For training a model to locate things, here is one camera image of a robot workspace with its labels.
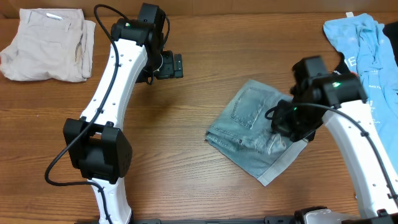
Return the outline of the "light blue denim shorts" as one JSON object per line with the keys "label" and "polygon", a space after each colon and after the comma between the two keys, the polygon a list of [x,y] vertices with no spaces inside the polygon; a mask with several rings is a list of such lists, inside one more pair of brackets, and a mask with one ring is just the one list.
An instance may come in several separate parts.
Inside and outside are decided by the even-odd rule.
{"label": "light blue denim shorts", "polygon": [[267,186],[283,173],[307,146],[273,133],[265,113],[280,100],[291,101],[277,89],[249,80],[206,132],[210,145]]}

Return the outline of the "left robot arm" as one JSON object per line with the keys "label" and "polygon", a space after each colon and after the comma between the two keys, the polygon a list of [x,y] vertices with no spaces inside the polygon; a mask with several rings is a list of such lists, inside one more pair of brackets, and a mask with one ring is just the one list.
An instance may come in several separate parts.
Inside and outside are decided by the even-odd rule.
{"label": "left robot arm", "polygon": [[81,172],[76,185],[92,187],[99,223],[133,223],[124,178],[132,161],[132,146],[123,133],[124,116],[136,83],[181,78],[182,56],[165,50],[170,21],[145,18],[118,20],[109,37],[109,58],[99,85],[79,119],[63,127],[72,166]]}

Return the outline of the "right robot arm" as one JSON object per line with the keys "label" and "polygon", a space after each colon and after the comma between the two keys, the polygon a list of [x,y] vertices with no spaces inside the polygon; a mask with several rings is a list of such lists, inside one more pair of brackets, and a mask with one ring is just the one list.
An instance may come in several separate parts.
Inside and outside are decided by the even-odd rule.
{"label": "right robot arm", "polygon": [[324,125],[343,156],[360,213],[309,208],[295,213],[298,223],[397,223],[397,174],[358,78],[352,73],[297,78],[290,92],[292,101],[281,100],[265,114],[272,130],[298,141]]}

